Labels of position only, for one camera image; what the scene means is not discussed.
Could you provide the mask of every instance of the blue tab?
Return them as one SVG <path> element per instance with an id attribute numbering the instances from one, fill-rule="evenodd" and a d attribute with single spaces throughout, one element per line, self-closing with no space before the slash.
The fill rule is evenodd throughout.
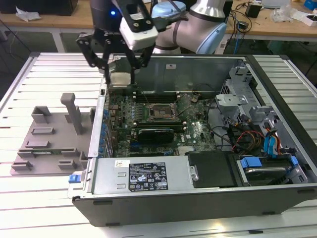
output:
<path id="1" fill-rule="evenodd" d="M 244 157 L 240 162 L 243 168 L 262 166 L 259 157 Z"/>
<path id="2" fill-rule="evenodd" d="M 271 136 L 269 140 L 269 145 L 268 145 L 268 154 L 271 155 L 273 158 L 276 158 L 276 154 L 274 153 L 274 147 L 275 144 L 277 143 L 275 137 Z"/>
<path id="3" fill-rule="evenodd" d="M 263 146 L 264 152 L 266 153 L 268 151 L 268 142 L 269 142 L 269 136 L 266 136 L 264 139 L 264 146 Z"/>
<path id="4" fill-rule="evenodd" d="M 293 163 L 294 166 L 298 164 L 298 160 L 296 159 L 295 156 L 292 156 L 292 157 L 291 157 L 291 161 L 292 161 L 292 163 Z"/>
<path id="5" fill-rule="evenodd" d="M 70 175 L 68 182 L 69 183 L 80 183 L 81 182 L 81 175 Z"/>

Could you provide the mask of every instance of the sticker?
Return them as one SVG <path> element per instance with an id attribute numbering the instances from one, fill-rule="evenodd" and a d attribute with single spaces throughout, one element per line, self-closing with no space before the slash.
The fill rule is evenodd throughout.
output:
<path id="1" fill-rule="evenodd" d="M 168 190 L 165 163 L 129 164 L 129 190 Z"/>
<path id="2" fill-rule="evenodd" d="M 176 69 L 176 65 L 175 64 L 167 64 L 166 69 Z"/>
<path id="3" fill-rule="evenodd" d="M 127 168 L 129 167 L 129 163 L 130 161 L 129 160 L 116 160 L 114 162 L 114 167 L 115 168 Z"/>

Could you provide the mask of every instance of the gray 3d printed part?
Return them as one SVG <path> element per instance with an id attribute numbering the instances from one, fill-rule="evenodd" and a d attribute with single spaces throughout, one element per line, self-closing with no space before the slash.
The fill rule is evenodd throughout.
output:
<path id="1" fill-rule="evenodd" d="M 68 114 L 34 108 L 34 121 L 11 166 L 12 175 L 66 175 L 86 168 L 95 113 L 80 113 L 74 100 L 73 93 L 62 95 Z"/>

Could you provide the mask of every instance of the black box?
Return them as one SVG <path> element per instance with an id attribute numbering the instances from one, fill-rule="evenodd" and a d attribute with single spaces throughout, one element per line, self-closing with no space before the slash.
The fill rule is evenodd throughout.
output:
<path id="1" fill-rule="evenodd" d="M 263 5 L 249 3 L 246 10 L 248 17 L 257 18 Z"/>
<path id="2" fill-rule="evenodd" d="M 0 0 L 1 13 L 16 13 L 15 6 L 23 11 L 71 16 L 78 0 Z"/>

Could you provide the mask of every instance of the blue latch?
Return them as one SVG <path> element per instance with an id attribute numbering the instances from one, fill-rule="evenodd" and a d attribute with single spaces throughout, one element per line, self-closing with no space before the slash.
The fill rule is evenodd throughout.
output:
<path id="1" fill-rule="evenodd" d="M 68 179 L 69 183 L 79 183 L 81 182 L 81 175 L 70 175 Z"/>
<path id="2" fill-rule="evenodd" d="M 244 157 L 242 160 L 240 160 L 240 162 L 243 168 L 262 166 L 259 157 Z"/>
<path id="3" fill-rule="evenodd" d="M 296 159 L 295 156 L 292 156 L 292 157 L 291 157 L 291 161 L 292 161 L 292 163 L 293 163 L 294 166 L 298 164 L 298 160 Z"/>

